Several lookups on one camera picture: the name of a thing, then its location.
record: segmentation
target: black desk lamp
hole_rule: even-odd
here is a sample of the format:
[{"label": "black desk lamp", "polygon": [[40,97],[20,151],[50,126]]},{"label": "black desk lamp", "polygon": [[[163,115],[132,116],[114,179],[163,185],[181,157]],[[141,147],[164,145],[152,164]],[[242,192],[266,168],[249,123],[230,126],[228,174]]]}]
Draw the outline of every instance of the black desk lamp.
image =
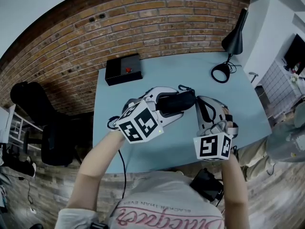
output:
[{"label": "black desk lamp", "polygon": [[[219,83],[226,83],[229,80],[230,73],[232,71],[232,63],[230,62],[230,59],[233,55],[238,55],[243,52],[243,35],[242,30],[244,27],[244,23],[246,22],[248,15],[247,9],[242,9],[240,12],[237,24],[233,31],[230,32],[229,35],[226,36],[226,38],[223,39],[221,45],[223,49],[225,49],[226,52],[229,53],[228,59],[226,62],[223,62],[217,66],[215,66],[212,69],[211,75],[214,80],[216,80]],[[226,80],[220,81],[214,77],[214,71],[221,71],[225,74]]]}]

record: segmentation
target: lamp base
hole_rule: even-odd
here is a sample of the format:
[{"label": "lamp base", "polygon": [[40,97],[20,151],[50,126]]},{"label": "lamp base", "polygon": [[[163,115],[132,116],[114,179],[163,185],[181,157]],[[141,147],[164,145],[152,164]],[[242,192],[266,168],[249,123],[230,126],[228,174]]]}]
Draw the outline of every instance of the lamp base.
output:
[{"label": "lamp base", "polygon": [[[214,71],[221,71],[222,73],[225,74],[226,79],[225,79],[224,81],[218,80],[218,79],[214,76]],[[226,82],[229,80],[229,78],[230,78],[230,67],[229,67],[229,64],[228,64],[227,62],[225,62],[225,63],[221,63],[221,64],[215,66],[215,67],[212,69],[212,71],[211,71],[211,76],[212,76],[212,78],[213,78],[215,81],[217,81],[217,82],[219,82],[219,83],[226,83]]]}]

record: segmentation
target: wire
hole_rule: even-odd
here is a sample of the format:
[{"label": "wire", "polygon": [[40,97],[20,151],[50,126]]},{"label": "wire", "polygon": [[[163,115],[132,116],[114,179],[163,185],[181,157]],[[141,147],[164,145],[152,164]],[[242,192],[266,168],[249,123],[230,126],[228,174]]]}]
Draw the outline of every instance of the wire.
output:
[{"label": "wire", "polygon": [[260,95],[258,96],[258,98],[260,98],[261,96],[263,96],[263,95],[264,95],[264,93],[265,93],[265,91],[264,91],[262,94],[260,94]]},{"label": "wire", "polygon": [[232,56],[233,56],[233,54],[230,54],[230,53],[229,53],[229,56],[228,56],[228,60],[227,60],[227,61],[230,61],[231,58],[232,58]]},{"label": "wire", "polygon": [[236,156],[237,155],[237,146],[233,146],[231,149],[233,149],[233,154]]},{"label": "wire", "polygon": [[220,201],[223,199],[223,197],[224,197],[224,190],[222,190],[222,192],[221,192],[221,198],[220,198],[220,200],[218,201],[218,203],[216,204],[216,207],[219,205],[219,203],[220,203]]},{"label": "wire", "polygon": [[222,195],[221,195],[221,199],[218,201],[218,203],[216,204],[216,207],[219,205],[220,201],[223,199],[224,197],[224,192],[222,192]]},{"label": "wire", "polygon": [[237,71],[237,67],[241,67],[241,65],[240,64],[233,64],[233,63],[231,63],[231,62],[223,62],[223,64],[227,64],[228,66],[229,66],[229,69],[230,69],[230,74],[234,74],[236,71]]},{"label": "wire", "polygon": [[276,163],[272,167],[272,173],[271,174],[268,172],[268,170],[266,171],[268,175],[270,175],[270,176],[273,175],[273,173],[275,172],[275,165],[276,165]]},{"label": "wire", "polygon": [[33,209],[33,208],[32,208],[32,205],[34,204],[34,200],[33,200],[33,198],[32,198],[31,195],[30,195],[30,190],[31,190],[31,189],[30,189],[30,181],[29,181],[27,178],[24,178],[24,177],[15,177],[15,176],[12,176],[12,175],[3,173],[3,172],[1,172],[1,173],[4,174],[4,175],[6,175],[6,176],[9,176],[9,177],[18,178],[20,181],[23,181],[23,180],[27,180],[27,181],[28,181],[28,184],[29,184],[28,201],[29,201],[29,203],[30,203],[30,208]]},{"label": "wire", "polygon": [[123,162],[123,167],[124,167],[124,177],[125,177],[125,182],[124,182],[124,191],[123,191],[123,195],[122,195],[122,199],[124,198],[124,194],[125,194],[125,190],[126,190],[126,167],[125,167],[125,162],[123,159],[123,156],[121,154],[121,151],[119,150],[119,154],[121,156],[122,162]]}]

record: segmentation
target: velcro strap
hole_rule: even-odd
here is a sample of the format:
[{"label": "velcro strap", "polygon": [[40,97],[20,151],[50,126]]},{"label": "velcro strap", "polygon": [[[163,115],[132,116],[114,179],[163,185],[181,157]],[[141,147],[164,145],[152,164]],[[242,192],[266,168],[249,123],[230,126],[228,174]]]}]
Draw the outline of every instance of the velcro strap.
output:
[{"label": "velcro strap", "polygon": [[236,138],[238,135],[238,125],[233,123],[233,127],[228,128],[228,134],[233,135],[233,138]]},{"label": "velcro strap", "polygon": [[231,114],[225,114],[225,120],[233,122],[233,116]]},{"label": "velcro strap", "polygon": [[[204,120],[205,122],[208,122],[208,123],[212,122],[212,123],[214,124],[214,119],[215,119],[215,117],[216,117],[216,110],[214,109],[214,107],[211,106],[210,104],[208,104],[206,101],[202,100],[200,97],[197,97],[197,103],[198,103],[198,105],[199,105],[200,112],[201,112],[201,115],[202,115],[203,120]],[[206,108],[207,106],[208,106],[208,107],[212,110],[212,112],[213,112],[213,117],[212,117],[212,119],[211,119],[210,116],[209,116],[209,112],[208,112],[208,110],[207,110],[207,108]]]}]

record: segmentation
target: beige pants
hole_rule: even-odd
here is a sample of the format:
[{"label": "beige pants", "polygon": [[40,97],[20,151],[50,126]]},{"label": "beige pants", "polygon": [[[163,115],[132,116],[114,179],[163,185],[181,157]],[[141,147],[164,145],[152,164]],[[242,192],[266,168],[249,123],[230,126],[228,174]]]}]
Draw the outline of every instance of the beige pants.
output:
[{"label": "beige pants", "polygon": [[247,181],[257,177],[272,165],[272,161],[266,153],[266,143],[267,137],[238,150],[240,166],[247,166],[252,161],[259,159],[254,165],[247,169]]}]

